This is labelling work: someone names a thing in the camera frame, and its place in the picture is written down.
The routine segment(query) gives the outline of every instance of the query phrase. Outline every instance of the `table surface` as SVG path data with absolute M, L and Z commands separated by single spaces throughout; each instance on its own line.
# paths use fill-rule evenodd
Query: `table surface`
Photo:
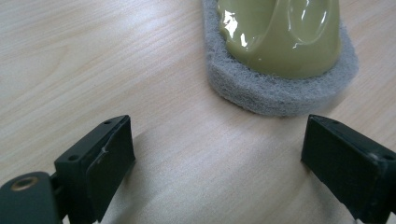
M 395 150 L 396 2 L 340 6 L 360 70 L 315 113 Z M 137 161 L 103 223 L 355 223 L 300 163 L 307 115 L 210 88 L 200 0 L 0 2 L 1 185 L 124 114 Z

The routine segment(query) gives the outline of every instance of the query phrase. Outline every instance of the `green glossy object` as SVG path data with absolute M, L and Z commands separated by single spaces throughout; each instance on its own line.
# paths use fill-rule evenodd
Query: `green glossy object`
M 264 74 L 323 74 L 341 50 L 338 0 L 218 0 L 219 30 L 236 60 Z

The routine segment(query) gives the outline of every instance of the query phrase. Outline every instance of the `screw hole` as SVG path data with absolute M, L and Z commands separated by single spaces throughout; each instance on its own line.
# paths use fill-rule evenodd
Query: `screw hole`
M 69 161 L 76 161 L 78 159 L 78 155 L 73 155 L 69 157 Z
M 384 158 L 385 160 L 387 160 L 387 161 L 394 161 L 394 160 L 395 160 L 395 158 L 392 157 L 392 156 L 390 156 L 390 155 L 385 155 L 385 156 L 383 156 L 383 158 Z
M 28 176 L 25 177 L 24 179 L 20 179 L 16 181 L 12 186 L 11 189 L 13 191 L 21 191 L 24 189 L 29 189 L 33 185 L 35 185 L 38 182 L 38 178 L 36 176 Z

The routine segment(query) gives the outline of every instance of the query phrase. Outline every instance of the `wooden table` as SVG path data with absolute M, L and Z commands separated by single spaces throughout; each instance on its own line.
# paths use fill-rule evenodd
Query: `wooden table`
M 396 2 L 340 4 L 360 71 L 315 113 L 395 150 Z M 124 114 L 137 161 L 103 223 L 355 223 L 300 163 L 307 116 L 210 88 L 200 0 L 0 2 L 1 185 Z

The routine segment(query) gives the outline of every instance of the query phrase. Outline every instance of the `felt base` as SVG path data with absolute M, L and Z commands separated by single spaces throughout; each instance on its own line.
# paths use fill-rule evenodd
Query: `felt base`
M 255 72 L 238 62 L 225 48 L 219 33 L 216 0 L 203 0 L 206 59 L 209 82 L 225 99 L 267 116 L 296 116 L 325 106 L 358 72 L 358 57 L 340 25 L 342 51 L 337 63 L 318 77 L 285 79 Z

